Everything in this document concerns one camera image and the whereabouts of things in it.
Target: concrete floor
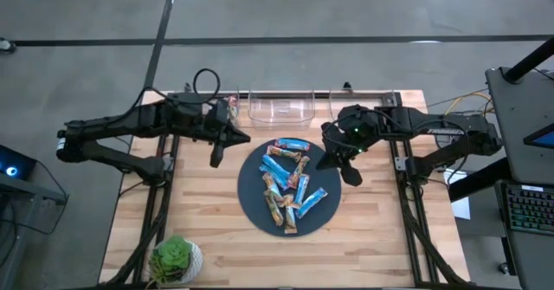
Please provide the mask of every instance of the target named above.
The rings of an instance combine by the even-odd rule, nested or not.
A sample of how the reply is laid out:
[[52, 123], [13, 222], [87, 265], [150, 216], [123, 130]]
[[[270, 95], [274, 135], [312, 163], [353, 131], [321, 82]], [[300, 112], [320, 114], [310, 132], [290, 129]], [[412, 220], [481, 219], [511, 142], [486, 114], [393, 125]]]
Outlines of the concrete floor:
[[[155, 38], [165, 0], [0, 0], [0, 35], [17, 40]], [[533, 35], [554, 33], [553, 0], [175, 0], [167, 38], [277, 35]], [[199, 69], [222, 89], [423, 89], [428, 103], [485, 87], [487, 68], [510, 66], [540, 42], [164, 47], [154, 87], [181, 89]], [[152, 47], [20, 48], [0, 59], [0, 144], [39, 158], [71, 194], [58, 229], [33, 235], [17, 288], [96, 283], [121, 174], [64, 164], [64, 121], [121, 113], [145, 81]], [[554, 62], [544, 65], [554, 68]], [[483, 103], [471, 99], [461, 110]], [[433, 113], [448, 105], [434, 106]], [[120, 142], [111, 146], [126, 150]], [[489, 158], [471, 157], [469, 170]], [[50, 184], [46, 177], [37, 177]], [[45, 218], [45, 227], [51, 218]], [[465, 235], [472, 281], [517, 287], [496, 272], [499, 240]]]

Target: wooden tabletop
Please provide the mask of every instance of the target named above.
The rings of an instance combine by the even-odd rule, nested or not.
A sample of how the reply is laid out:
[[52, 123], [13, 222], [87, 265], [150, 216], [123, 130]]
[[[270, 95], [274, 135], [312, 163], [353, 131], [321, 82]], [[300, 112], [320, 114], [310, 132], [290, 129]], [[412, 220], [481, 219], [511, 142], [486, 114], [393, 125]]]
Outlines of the wooden tabletop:
[[[405, 106], [427, 112], [422, 91], [400, 93]], [[158, 100], [156, 94], [145, 96], [145, 102], [154, 100]], [[298, 238], [282, 238], [260, 231], [247, 219], [236, 188], [238, 172], [248, 154], [278, 137], [306, 139], [322, 146], [319, 126], [332, 116], [329, 100], [316, 100], [315, 118], [308, 129], [263, 131], [253, 127], [246, 102], [240, 104], [239, 123], [252, 137], [252, 142], [226, 149], [218, 169], [209, 167], [211, 146], [180, 139], [165, 235], [178, 234], [195, 242], [204, 260], [200, 275], [186, 286], [414, 286], [390, 148], [386, 142], [373, 145], [353, 162], [364, 182], [358, 187], [342, 184], [338, 210], [321, 229]], [[358, 103], [367, 107], [381, 105], [375, 100]], [[347, 105], [351, 102], [333, 101], [333, 115]], [[156, 139], [135, 138], [132, 154], [154, 155], [157, 143]], [[426, 155], [435, 148], [432, 137], [420, 136], [412, 140], [416, 156]], [[121, 189], [137, 182], [136, 175], [129, 175], [124, 178]], [[443, 184], [433, 182], [424, 189], [431, 240], [454, 271], [468, 280], [448, 192]], [[100, 281], [113, 277], [137, 246], [147, 193], [146, 186], [139, 186], [120, 198]], [[421, 245], [418, 249], [424, 280], [428, 280]]]

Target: blue wrapper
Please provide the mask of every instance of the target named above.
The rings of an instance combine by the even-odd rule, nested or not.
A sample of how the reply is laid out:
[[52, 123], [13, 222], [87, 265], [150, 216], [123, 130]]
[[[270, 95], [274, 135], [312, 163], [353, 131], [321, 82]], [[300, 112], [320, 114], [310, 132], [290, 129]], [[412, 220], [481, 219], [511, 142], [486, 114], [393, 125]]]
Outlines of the blue wrapper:
[[316, 203], [321, 200], [321, 198], [327, 196], [327, 192], [319, 187], [313, 194], [311, 194], [305, 201], [302, 203], [300, 209], [296, 210], [296, 217], [302, 218], [306, 212], [311, 209]]
[[275, 146], [280, 148], [295, 149], [299, 151], [310, 150], [310, 143], [297, 139], [276, 139]]
[[288, 185], [287, 185], [287, 179], [280, 176], [279, 174], [275, 173], [273, 170], [271, 170], [271, 168], [269, 168], [267, 165], [265, 164], [262, 164], [260, 166], [260, 171], [262, 172], [269, 172], [269, 174], [271, 174], [271, 177], [274, 179], [274, 181], [283, 189], [283, 190], [288, 190]]
[[269, 155], [263, 155], [261, 158], [261, 161], [269, 167], [273, 172], [279, 174], [280, 176], [284, 177], [285, 179], [288, 179], [288, 177], [291, 175], [291, 173], [283, 167], [281, 167], [279, 164], [275, 162]]
[[306, 194], [306, 188], [308, 187], [308, 182], [310, 182], [309, 175], [307, 174], [300, 175], [298, 188], [296, 189], [296, 197], [294, 198], [293, 204], [291, 204], [293, 208], [299, 209], [302, 206], [302, 199], [304, 199], [304, 194]]

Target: black desk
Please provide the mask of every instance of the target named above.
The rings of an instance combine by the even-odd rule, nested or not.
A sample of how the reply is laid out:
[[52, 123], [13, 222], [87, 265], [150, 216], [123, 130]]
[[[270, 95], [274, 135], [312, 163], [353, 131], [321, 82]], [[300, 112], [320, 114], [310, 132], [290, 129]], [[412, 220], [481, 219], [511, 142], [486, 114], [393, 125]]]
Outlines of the black desk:
[[[450, 186], [454, 201], [500, 180], [554, 187], [554, 150], [525, 145], [523, 138], [554, 123], [554, 81], [530, 72], [521, 84], [508, 83], [504, 69], [486, 71], [506, 157]], [[554, 288], [554, 236], [506, 229], [508, 252], [524, 289]]]

